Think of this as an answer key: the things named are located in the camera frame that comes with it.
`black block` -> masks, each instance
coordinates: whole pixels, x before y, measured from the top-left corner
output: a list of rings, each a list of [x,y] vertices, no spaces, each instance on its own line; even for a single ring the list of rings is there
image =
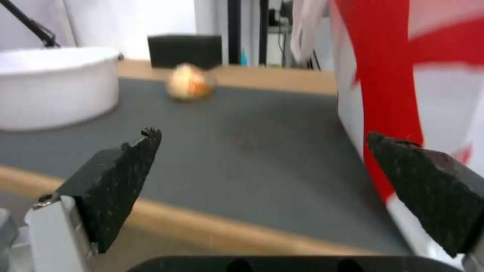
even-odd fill
[[[425,231],[452,257],[469,251],[483,226],[484,179],[445,153],[374,132],[367,142]]]
[[[222,37],[161,35],[148,37],[151,66],[174,68],[191,63],[203,69],[222,64]]]
[[[76,200],[90,242],[105,253],[117,237],[143,188],[161,142],[149,129],[135,145],[97,152],[57,192]]]

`red and white fabric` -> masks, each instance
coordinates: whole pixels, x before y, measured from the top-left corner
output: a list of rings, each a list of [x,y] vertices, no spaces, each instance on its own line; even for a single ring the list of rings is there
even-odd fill
[[[341,122],[413,251],[459,266],[395,195],[365,140],[369,131],[407,139],[484,176],[484,1],[329,3]]]

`textured rubber pad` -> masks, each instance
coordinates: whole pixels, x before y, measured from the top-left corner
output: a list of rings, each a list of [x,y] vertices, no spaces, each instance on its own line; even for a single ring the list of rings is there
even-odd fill
[[[130,146],[97,152],[57,192],[72,196],[91,242],[105,253],[139,196],[161,142],[159,130],[147,129]]]
[[[396,194],[452,257],[482,229],[484,179],[445,153],[370,132],[371,152]]]

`round object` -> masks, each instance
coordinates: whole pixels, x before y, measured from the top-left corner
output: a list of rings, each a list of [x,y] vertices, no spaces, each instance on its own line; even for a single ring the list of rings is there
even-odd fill
[[[0,130],[60,127],[111,110],[118,54],[106,47],[0,53]]]
[[[190,64],[180,64],[168,80],[168,94],[176,99],[189,101],[212,94],[213,80],[202,70]]]

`white cloth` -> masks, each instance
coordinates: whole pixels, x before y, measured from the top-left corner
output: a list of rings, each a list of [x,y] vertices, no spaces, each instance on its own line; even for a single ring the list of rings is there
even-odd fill
[[[303,63],[312,56],[317,25],[327,4],[328,0],[294,0],[291,52],[297,63]]]

